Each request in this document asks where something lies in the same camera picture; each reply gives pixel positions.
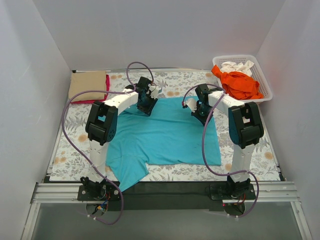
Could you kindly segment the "turquoise t shirt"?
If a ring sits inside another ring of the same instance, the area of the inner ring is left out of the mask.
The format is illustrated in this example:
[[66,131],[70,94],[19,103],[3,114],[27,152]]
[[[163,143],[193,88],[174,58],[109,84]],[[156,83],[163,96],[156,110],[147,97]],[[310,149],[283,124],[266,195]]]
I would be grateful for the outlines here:
[[117,119],[106,165],[125,191],[141,180],[198,181],[206,171],[202,157],[203,125],[182,98],[160,98],[150,116],[132,106]]

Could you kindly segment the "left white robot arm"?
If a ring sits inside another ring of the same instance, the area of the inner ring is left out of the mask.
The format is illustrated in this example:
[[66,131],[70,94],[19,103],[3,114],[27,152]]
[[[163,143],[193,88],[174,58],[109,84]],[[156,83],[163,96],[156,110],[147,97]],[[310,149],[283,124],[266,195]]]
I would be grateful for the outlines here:
[[128,85],[121,94],[103,102],[95,101],[90,109],[85,131],[89,139],[90,167],[87,176],[81,177],[84,193],[94,200],[106,197],[105,163],[109,143],[117,131],[118,116],[132,105],[148,117],[158,101],[162,88],[146,77]]

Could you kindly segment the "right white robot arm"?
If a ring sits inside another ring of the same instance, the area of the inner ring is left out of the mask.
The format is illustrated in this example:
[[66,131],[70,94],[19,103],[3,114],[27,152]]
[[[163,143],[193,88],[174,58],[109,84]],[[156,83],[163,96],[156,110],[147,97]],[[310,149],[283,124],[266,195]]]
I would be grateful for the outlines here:
[[209,88],[207,84],[195,87],[198,100],[188,99],[184,106],[191,109],[191,115],[206,128],[218,109],[228,117],[229,137],[234,145],[232,166],[226,173],[226,181],[213,183],[209,191],[213,200],[245,199],[256,197],[250,176],[253,151],[264,135],[264,128],[255,102],[243,102],[224,92],[221,87]]

